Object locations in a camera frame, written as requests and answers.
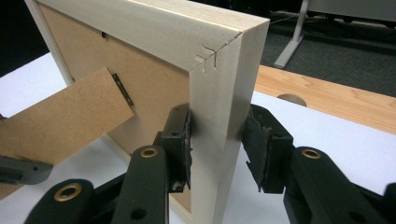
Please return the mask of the white paper sheet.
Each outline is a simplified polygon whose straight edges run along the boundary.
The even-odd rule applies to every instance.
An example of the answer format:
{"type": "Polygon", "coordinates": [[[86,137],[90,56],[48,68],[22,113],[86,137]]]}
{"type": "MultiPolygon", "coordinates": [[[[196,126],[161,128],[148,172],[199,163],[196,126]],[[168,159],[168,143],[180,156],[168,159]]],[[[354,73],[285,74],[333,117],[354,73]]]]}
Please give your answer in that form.
{"type": "MultiPolygon", "coordinates": [[[[58,66],[47,53],[0,78],[0,114],[11,117],[64,86],[58,66]]],[[[270,110],[291,133],[295,146],[325,152],[351,182],[378,194],[396,182],[396,134],[259,92],[252,102],[270,110]]],[[[259,192],[246,160],[246,153],[239,153],[223,224],[289,224],[282,196],[259,192]]],[[[45,182],[0,200],[0,224],[23,224],[43,194],[66,179],[87,179],[100,186],[123,174],[128,163],[128,155],[103,137],[57,165],[45,182]]]]}

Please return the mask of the white metal desk frame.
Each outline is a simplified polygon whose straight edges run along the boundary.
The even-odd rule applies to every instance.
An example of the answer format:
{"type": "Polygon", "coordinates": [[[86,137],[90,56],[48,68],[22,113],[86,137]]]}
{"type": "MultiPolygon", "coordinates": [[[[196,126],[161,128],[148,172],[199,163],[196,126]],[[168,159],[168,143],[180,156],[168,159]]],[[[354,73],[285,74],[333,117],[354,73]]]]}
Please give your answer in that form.
{"type": "Polygon", "coordinates": [[[293,36],[276,59],[275,68],[283,69],[303,40],[304,20],[308,11],[353,19],[396,22],[396,0],[303,0],[293,36]]]}

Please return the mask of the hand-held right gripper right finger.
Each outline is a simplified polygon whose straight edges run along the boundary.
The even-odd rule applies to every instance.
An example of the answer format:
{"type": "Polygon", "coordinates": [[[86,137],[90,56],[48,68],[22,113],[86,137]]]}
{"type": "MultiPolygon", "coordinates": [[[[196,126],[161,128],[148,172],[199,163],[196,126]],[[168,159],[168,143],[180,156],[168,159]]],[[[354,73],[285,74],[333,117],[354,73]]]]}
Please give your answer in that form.
{"type": "Polygon", "coordinates": [[[282,193],[285,186],[284,164],[293,148],[293,137],[266,108],[250,105],[242,144],[247,167],[259,190],[282,193]]]}

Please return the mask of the wooden picture frame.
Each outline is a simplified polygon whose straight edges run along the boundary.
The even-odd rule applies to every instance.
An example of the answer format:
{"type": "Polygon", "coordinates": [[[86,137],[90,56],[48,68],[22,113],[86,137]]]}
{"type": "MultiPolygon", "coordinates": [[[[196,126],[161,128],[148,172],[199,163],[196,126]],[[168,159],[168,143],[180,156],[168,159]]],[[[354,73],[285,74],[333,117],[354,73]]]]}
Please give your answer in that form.
{"type": "Polygon", "coordinates": [[[0,156],[59,163],[109,135],[142,147],[170,109],[192,112],[188,224],[221,224],[267,19],[189,0],[25,0],[66,88],[0,121],[0,156]]]}

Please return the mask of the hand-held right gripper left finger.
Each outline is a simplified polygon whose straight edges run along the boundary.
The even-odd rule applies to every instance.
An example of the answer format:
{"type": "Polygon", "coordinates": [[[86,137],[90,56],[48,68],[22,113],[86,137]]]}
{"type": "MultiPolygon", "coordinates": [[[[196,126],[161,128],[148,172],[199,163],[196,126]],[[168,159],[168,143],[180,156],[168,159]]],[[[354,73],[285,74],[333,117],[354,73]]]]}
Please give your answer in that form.
{"type": "Polygon", "coordinates": [[[169,191],[183,192],[191,187],[191,110],[190,104],[174,106],[161,134],[169,163],[169,191]]]}

